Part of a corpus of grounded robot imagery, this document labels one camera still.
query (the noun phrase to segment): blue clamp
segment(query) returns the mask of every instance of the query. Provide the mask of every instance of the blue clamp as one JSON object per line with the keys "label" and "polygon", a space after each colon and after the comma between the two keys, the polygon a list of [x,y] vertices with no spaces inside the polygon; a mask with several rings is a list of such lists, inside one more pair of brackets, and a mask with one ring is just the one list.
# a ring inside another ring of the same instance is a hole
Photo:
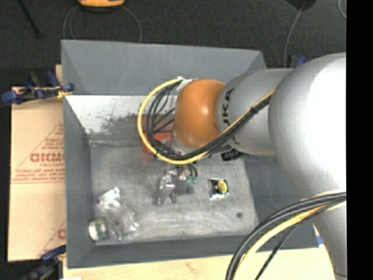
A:
{"label": "blue clamp", "polygon": [[47,85],[39,82],[33,72],[29,73],[26,79],[26,86],[19,89],[18,93],[15,90],[3,93],[1,95],[2,102],[5,104],[22,104],[31,100],[60,96],[75,89],[73,83],[60,84],[52,71],[48,71],[46,77],[49,82]]}

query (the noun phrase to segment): black wire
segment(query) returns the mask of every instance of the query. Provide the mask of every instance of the black wire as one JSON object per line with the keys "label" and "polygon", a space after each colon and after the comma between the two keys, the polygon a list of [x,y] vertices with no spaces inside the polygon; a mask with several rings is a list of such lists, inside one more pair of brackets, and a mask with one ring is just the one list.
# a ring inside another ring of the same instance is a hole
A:
{"label": "black wire", "polygon": [[289,205],[277,211],[273,215],[270,215],[269,217],[267,217],[238,246],[228,266],[227,273],[226,273],[226,280],[233,279],[234,274],[237,270],[237,267],[240,263],[240,260],[242,259],[242,256],[247,252],[248,246],[251,244],[251,241],[258,234],[264,231],[266,228],[276,224],[277,222],[283,222],[284,220],[286,221],[291,216],[295,216],[307,210],[314,209],[315,207],[319,207],[322,205],[328,205],[333,202],[345,201],[345,200],[346,200],[346,192],[328,194],[328,195],[323,195],[320,197],[313,197],[313,198],[309,198],[304,201],[300,201],[295,204]]}
{"label": "black wire", "polygon": [[287,240],[287,238],[296,230],[296,228],[298,228],[300,225],[302,225],[305,221],[309,220],[309,219],[312,219],[314,218],[315,216],[319,215],[320,213],[322,212],[325,212],[327,209],[329,209],[330,207],[338,204],[340,202],[335,202],[335,203],[332,203],[330,206],[326,206],[324,208],[321,208],[320,210],[318,210],[317,212],[313,213],[312,215],[302,219],[301,221],[299,221],[298,223],[294,224],[292,227],[290,227],[288,229],[288,231],[285,233],[285,235],[281,238],[281,240],[278,242],[278,244],[276,245],[276,247],[274,247],[274,249],[272,250],[270,256],[267,258],[266,262],[263,264],[261,270],[258,272],[258,274],[256,275],[255,277],[255,280],[259,280],[259,278],[263,275],[264,271],[267,269],[268,265],[270,264],[270,262],[273,260],[273,258],[275,257],[276,253],[278,252],[278,250],[281,248],[281,246],[283,245],[283,243]]}
{"label": "black wire", "polygon": [[175,111],[175,108],[172,108],[171,110],[169,110],[168,112],[166,112],[165,114],[163,114],[161,116],[161,118],[159,118],[155,123],[154,123],[154,126],[157,126],[162,120],[164,120],[167,116],[169,116],[173,111]]}
{"label": "black wire", "polygon": [[198,171],[197,171],[196,167],[192,163],[189,163],[188,167],[189,167],[190,170],[193,170],[191,175],[193,174],[193,176],[198,177]]}
{"label": "black wire", "polygon": [[165,128],[166,126],[168,126],[169,124],[173,123],[174,122],[174,119],[171,119],[169,121],[167,121],[165,124],[163,124],[161,127],[159,127],[158,129],[156,129],[155,131],[153,131],[154,134],[158,133],[160,130],[162,130],[163,128]]}

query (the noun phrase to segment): gray bin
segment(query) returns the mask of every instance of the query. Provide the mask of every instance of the gray bin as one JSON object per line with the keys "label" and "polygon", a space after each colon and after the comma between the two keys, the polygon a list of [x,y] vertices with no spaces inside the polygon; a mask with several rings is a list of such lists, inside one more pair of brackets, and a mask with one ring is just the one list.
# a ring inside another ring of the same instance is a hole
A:
{"label": "gray bin", "polygon": [[[144,152],[136,131],[140,103],[177,76],[228,82],[265,68],[258,51],[101,41],[62,41],[68,267],[232,254],[259,221],[297,199],[275,157],[201,160],[193,195],[157,205],[157,181],[167,164]],[[229,196],[209,200],[210,177],[228,181]],[[140,229],[122,242],[95,243],[88,224],[96,199],[120,187]],[[266,247],[271,247],[272,240]],[[305,223],[286,247],[317,246]]]}

